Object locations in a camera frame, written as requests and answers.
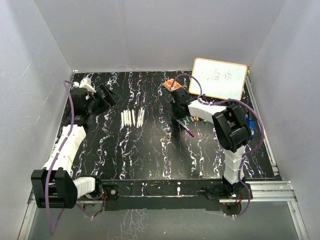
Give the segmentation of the light blue capped marker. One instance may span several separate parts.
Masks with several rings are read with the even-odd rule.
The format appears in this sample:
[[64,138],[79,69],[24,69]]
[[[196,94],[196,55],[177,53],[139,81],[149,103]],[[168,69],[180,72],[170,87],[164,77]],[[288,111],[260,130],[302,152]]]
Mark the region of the light blue capped marker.
[[124,117],[124,125],[128,126],[128,114],[127,114],[127,110],[123,111],[123,117]]

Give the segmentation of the blue capped white marker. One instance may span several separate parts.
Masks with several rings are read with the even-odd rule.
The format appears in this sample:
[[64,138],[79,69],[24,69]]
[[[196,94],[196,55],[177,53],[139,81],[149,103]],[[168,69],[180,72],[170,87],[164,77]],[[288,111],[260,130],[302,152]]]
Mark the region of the blue capped white marker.
[[125,126],[125,116],[124,112],[121,112],[121,128],[123,129]]

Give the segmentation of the dark green capped marker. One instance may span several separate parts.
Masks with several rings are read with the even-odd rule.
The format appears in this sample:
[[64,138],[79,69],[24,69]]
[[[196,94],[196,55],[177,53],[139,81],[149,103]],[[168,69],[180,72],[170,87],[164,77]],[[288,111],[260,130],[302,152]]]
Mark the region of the dark green capped marker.
[[127,121],[127,126],[130,126],[131,118],[130,118],[130,111],[128,109],[126,110],[126,121]]

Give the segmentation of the orange capped white marker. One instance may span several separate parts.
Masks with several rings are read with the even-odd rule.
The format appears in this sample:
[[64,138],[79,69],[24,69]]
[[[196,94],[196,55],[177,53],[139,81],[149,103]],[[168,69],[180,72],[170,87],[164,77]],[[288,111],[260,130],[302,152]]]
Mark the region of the orange capped white marker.
[[135,116],[135,110],[131,110],[131,116],[132,116],[132,124],[135,127],[136,126],[136,116]]

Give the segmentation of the teal capped white marker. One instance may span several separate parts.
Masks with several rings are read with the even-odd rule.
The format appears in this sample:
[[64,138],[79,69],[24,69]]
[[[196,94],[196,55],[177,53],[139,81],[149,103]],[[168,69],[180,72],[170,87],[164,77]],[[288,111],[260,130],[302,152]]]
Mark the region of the teal capped white marker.
[[132,126],[132,113],[130,110],[128,110],[127,114],[128,114],[128,124],[131,127]]

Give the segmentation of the purple capped white marker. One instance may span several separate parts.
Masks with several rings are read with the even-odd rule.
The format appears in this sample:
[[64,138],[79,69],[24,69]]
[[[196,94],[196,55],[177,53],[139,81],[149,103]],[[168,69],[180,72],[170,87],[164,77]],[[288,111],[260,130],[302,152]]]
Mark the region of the purple capped white marker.
[[188,132],[188,134],[189,134],[192,138],[195,137],[194,132],[191,131],[181,120],[176,119],[176,121],[178,122],[178,124],[179,124],[181,127],[183,127],[183,128]]

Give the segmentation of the dark blue capped marker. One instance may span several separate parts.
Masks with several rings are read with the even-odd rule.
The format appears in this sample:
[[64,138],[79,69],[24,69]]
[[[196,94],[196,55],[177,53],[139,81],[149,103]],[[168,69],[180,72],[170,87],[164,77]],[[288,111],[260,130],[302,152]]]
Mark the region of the dark blue capped marker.
[[140,125],[141,125],[142,111],[143,111],[142,108],[140,108],[140,109],[138,110],[137,124],[136,124],[136,127],[137,127],[137,128],[139,128]]

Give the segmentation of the yellow capped white marker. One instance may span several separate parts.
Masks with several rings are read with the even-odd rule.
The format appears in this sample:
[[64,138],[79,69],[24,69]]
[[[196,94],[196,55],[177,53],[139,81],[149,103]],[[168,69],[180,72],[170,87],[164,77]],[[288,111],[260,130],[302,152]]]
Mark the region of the yellow capped white marker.
[[144,122],[145,112],[146,112],[146,110],[143,109],[143,110],[142,110],[142,117],[141,117],[142,122]]

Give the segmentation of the green capped white marker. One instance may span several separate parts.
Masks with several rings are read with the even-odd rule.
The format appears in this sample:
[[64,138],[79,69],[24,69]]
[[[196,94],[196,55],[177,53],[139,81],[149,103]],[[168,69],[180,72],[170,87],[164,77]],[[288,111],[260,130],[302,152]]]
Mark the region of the green capped white marker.
[[140,114],[139,114],[139,127],[143,124],[143,115],[144,115],[144,109],[143,107],[140,108]]

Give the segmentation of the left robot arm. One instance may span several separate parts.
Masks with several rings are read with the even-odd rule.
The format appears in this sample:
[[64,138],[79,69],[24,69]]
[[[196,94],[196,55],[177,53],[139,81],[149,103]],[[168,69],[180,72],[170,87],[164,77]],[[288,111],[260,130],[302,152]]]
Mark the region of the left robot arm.
[[85,175],[72,179],[72,166],[81,143],[87,136],[91,117],[105,113],[120,98],[105,84],[98,89],[89,83],[73,83],[62,118],[60,138],[48,161],[31,174],[38,208],[72,209],[78,199],[88,195],[97,200],[103,195],[98,177]]

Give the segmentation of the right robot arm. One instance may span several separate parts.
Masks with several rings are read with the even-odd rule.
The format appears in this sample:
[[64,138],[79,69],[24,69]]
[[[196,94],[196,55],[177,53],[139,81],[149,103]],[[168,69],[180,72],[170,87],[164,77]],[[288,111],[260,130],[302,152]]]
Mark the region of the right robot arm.
[[244,153],[250,129],[240,107],[221,106],[192,97],[183,87],[170,88],[171,105],[176,119],[199,117],[213,124],[219,145],[224,149],[223,194],[233,199],[244,184]]

